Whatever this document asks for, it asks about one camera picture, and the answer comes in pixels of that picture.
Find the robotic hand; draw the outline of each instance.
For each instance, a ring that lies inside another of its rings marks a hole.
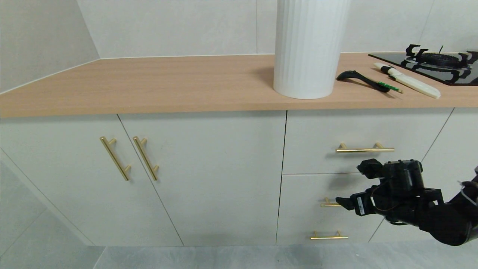
[[[369,159],[357,168],[368,179],[380,178],[380,185],[350,198],[337,197],[347,210],[359,216],[379,214],[393,225],[417,226],[451,246],[478,238],[478,167],[477,176],[462,182],[462,190],[449,202],[443,202],[441,190],[424,187],[417,160],[381,164]]]

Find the kitchen counter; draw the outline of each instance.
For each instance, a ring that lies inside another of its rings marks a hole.
[[[101,59],[0,95],[1,116],[205,112],[297,109],[476,107],[478,87],[447,86],[403,68],[441,91],[438,100],[373,69],[379,60],[344,53],[337,73],[361,74],[403,89],[381,93],[363,82],[336,81],[333,93],[316,100],[282,96],[272,88],[274,55]]]

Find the cabinet door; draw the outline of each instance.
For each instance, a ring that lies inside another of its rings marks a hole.
[[[478,109],[455,108],[423,159],[425,187],[441,189],[445,202],[460,192],[459,181],[472,180],[478,166]],[[384,221],[373,242],[431,239],[417,227],[394,226]]]
[[[101,136],[116,138],[130,181]],[[1,148],[95,245],[182,245],[117,115],[5,119]]]
[[[273,245],[285,112],[120,115],[185,246]]]
[[[378,183],[378,179],[370,180],[361,174],[284,175],[277,244],[368,242],[383,217],[359,217],[355,211],[341,206],[322,207],[321,204],[326,202],[326,197],[330,203],[335,203],[337,196],[350,197]],[[337,236],[337,231],[348,239],[310,239],[311,236]]]
[[[451,108],[289,111],[284,174],[353,173],[361,161],[421,160],[449,117]],[[383,153],[336,153],[372,148],[379,142],[395,148]]]

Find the gold handle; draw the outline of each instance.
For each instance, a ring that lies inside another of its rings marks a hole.
[[[325,198],[325,203],[320,204],[320,207],[331,207],[331,206],[340,206],[339,203],[336,202],[330,202],[329,199],[326,197]]]
[[[143,148],[144,145],[146,144],[146,142],[148,142],[148,140],[146,138],[143,138],[140,141],[140,139],[137,136],[133,137],[133,140],[134,140],[134,143],[136,144],[136,147],[138,148],[138,150],[141,154],[141,157],[143,158],[144,162],[146,163],[146,166],[148,167],[148,170],[149,170],[150,174],[152,175],[152,179],[154,181],[157,181],[158,178],[156,177],[156,172],[158,171],[159,166],[155,166],[153,168],[151,167],[151,162],[149,161],[149,158],[146,155],[146,150]]]
[[[99,139],[103,143],[103,146],[105,146],[106,151],[108,151],[109,156],[113,159],[113,162],[116,164],[116,167],[118,167],[119,171],[121,172],[121,175],[124,177],[124,180],[129,181],[130,177],[128,175],[128,171],[131,169],[131,165],[127,165],[123,169],[123,165],[118,160],[118,157],[116,157],[116,154],[114,153],[114,151],[111,149],[111,147],[109,147],[110,145],[116,143],[116,138],[113,138],[110,141],[108,141],[106,137],[102,136]]]
[[[379,142],[375,143],[372,148],[347,148],[345,143],[340,143],[340,146],[335,149],[338,153],[350,153],[350,152],[394,152],[393,147],[383,147]]]
[[[314,235],[315,235],[315,236],[310,237],[310,240],[348,239],[348,236],[342,236],[342,234],[340,233],[340,231],[337,231],[337,234],[338,234],[338,235],[336,235],[336,236],[318,237],[318,236],[317,236],[317,232],[314,231]]]

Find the knife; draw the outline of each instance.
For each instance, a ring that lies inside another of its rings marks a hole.
[[[423,83],[417,79],[409,77],[405,74],[400,73],[397,69],[382,64],[382,63],[375,63],[373,64],[376,68],[380,69],[385,74],[388,74],[390,78],[398,81],[399,83],[414,89],[415,91],[422,93],[426,96],[433,97],[435,99],[440,98],[441,93],[437,88],[434,88],[426,83]]]

